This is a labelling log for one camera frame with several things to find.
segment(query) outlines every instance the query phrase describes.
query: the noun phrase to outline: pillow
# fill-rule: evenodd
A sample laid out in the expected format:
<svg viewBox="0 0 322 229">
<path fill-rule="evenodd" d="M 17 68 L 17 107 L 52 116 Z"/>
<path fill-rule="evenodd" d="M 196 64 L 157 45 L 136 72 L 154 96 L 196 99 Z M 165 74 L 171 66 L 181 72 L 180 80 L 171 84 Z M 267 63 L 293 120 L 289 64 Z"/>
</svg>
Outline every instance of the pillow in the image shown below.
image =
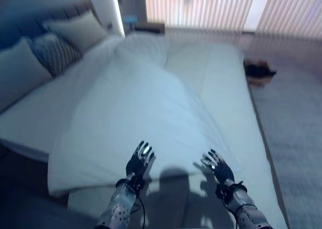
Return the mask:
<svg viewBox="0 0 322 229">
<path fill-rule="evenodd" d="M 0 111 L 50 79 L 52 76 L 33 55 L 27 39 L 0 52 Z"/>
<path fill-rule="evenodd" d="M 107 37 L 106 31 L 91 11 L 69 20 L 45 21 L 42 25 L 46 30 L 64 38 L 83 54 Z"/>
<path fill-rule="evenodd" d="M 48 71 L 56 76 L 71 63 L 79 60 L 82 54 L 54 34 L 43 35 L 31 43 L 34 55 Z"/>
</svg>

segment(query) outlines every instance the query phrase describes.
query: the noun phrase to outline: white pillow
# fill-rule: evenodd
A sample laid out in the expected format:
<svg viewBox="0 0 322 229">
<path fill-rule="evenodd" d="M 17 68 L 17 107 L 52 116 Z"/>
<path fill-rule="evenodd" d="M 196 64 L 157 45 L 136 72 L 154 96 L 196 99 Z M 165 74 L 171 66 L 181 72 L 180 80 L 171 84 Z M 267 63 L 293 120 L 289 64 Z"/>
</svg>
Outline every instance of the white pillow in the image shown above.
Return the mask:
<svg viewBox="0 0 322 229">
<path fill-rule="evenodd" d="M 52 79 L 22 38 L 0 52 L 0 112 L 34 88 Z"/>
<path fill-rule="evenodd" d="M 83 54 L 107 37 L 106 31 L 91 11 L 69 20 L 45 21 L 42 25 L 46 30 L 56 33 L 71 43 Z"/>
</svg>

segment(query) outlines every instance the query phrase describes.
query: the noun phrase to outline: metal forearm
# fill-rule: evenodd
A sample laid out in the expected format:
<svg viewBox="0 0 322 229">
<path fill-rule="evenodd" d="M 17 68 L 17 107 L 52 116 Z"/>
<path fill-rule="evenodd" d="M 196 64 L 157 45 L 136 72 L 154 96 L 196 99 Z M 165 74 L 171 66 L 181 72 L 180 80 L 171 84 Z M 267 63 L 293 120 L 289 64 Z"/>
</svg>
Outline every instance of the metal forearm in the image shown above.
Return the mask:
<svg viewBox="0 0 322 229">
<path fill-rule="evenodd" d="M 101 215 L 96 228 L 127 228 L 135 200 L 135 192 L 126 183 L 118 185 L 107 210 Z"/>
<path fill-rule="evenodd" d="M 225 182 L 225 185 L 227 186 L 233 184 L 235 184 L 235 182 L 231 180 Z M 257 209 L 254 201 L 244 189 L 236 188 L 226 207 L 235 216 L 239 229 L 271 228 L 266 217 Z"/>
</svg>

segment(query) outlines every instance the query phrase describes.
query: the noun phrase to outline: headboard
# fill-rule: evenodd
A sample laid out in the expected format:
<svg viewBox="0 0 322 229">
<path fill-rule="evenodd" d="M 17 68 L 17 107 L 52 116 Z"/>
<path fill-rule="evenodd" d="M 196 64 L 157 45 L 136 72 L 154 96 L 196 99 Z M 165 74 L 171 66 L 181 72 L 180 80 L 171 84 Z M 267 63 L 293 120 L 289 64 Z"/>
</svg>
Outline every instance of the headboard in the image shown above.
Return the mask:
<svg viewBox="0 0 322 229">
<path fill-rule="evenodd" d="M 0 24 L 0 50 L 15 44 L 21 36 L 34 38 L 46 33 L 47 31 L 41 25 L 45 20 L 70 19 L 88 10 L 92 10 L 93 15 L 98 19 L 92 1 L 82 0 L 53 10 L 35 13 L 12 24 L 2 23 Z"/>
</svg>

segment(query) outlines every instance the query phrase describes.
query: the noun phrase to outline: vertical blinds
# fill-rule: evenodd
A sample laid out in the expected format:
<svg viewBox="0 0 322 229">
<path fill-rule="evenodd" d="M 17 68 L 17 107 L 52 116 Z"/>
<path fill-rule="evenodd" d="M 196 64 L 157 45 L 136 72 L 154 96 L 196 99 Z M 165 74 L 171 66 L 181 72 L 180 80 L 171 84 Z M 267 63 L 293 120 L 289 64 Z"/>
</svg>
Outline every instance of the vertical blinds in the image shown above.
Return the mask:
<svg viewBox="0 0 322 229">
<path fill-rule="evenodd" d="M 268 0 L 257 32 L 322 38 L 322 0 Z"/>
<path fill-rule="evenodd" d="M 253 0 L 146 0 L 146 12 L 150 22 L 167 27 L 227 31 L 243 31 L 255 12 L 254 32 L 322 39 L 322 0 L 265 2 L 258 13 L 256 7 L 250 12 Z"/>
<path fill-rule="evenodd" d="M 253 0 L 146 0 L 147 18 L 167 27 L 242 31 Z"/>
</svg>

